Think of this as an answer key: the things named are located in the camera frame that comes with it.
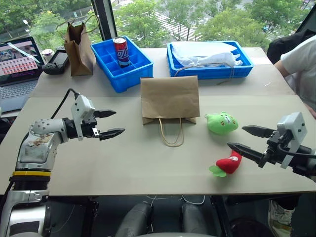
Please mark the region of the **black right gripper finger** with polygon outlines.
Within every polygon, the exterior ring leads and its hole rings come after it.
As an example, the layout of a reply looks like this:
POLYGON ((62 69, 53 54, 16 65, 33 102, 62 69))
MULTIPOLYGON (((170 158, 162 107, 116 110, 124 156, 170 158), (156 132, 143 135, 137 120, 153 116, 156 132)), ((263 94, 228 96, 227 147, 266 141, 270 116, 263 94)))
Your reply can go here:
POLYGON ((242 129, 248 133, 250 133, 253 136, 257 136, 260 138, 269 138, 272 133, 273 130, 266 128, 266 127, 261 127, 261 126, 257 126, 257 125, 247 125, 247 126, 243 126, 242 129))
POLYGON ((266 161, 264 161, 264 154, 257 152, 250 147, 240 144, 240 143, 235 143, 235 142, 228 142, 227 145, 235 152, 240 154, 241 156, 248 158, 252 161, 254 161, 260 168, 263 168, 264 165, 266 164, 266 161))

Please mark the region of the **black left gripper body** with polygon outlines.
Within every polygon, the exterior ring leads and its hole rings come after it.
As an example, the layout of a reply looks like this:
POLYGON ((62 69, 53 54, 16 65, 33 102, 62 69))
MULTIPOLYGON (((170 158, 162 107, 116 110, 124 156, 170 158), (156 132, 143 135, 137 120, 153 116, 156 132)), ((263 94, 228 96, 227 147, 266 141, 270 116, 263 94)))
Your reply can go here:
POLYGON ((83 137, 86 138, 98 138, 99 137, 99 131, 96 128, 97 121, 95 116, 92 116, 88 119, 82 120, 81 122, 81 130, 83 137))

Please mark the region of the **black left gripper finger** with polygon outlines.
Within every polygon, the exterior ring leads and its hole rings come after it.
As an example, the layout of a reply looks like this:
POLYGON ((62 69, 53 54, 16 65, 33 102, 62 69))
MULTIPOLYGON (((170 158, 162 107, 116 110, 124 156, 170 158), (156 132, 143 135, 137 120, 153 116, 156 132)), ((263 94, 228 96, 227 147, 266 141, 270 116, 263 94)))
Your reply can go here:
POLYGON ((103 141, 103 140, 114 138, 114 137, 119 136, 120 134, 122 134, 124 131, 125 131, 124 128, 109 129, 108 131, 101 132, 99 134, 99 140, 103 141))
POLYGON ((94 111, 94 117, 95 118, 107 118, 112 115, 116 114, 113 110, 96 110, 94 111))

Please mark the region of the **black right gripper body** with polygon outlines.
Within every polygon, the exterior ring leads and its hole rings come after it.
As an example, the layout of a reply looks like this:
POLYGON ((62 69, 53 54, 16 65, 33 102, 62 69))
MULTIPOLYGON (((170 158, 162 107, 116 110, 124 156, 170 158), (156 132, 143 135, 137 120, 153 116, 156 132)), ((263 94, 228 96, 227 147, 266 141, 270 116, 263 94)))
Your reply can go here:
POLYGON ((262 156, 262 165, 267 162, 281 164, 286 156, 286 151, 283 152, 282 149, 291 141, 291 131, 279 132, 273 129, 264 129, 263 137, 268 139, 268 147, 262 156))

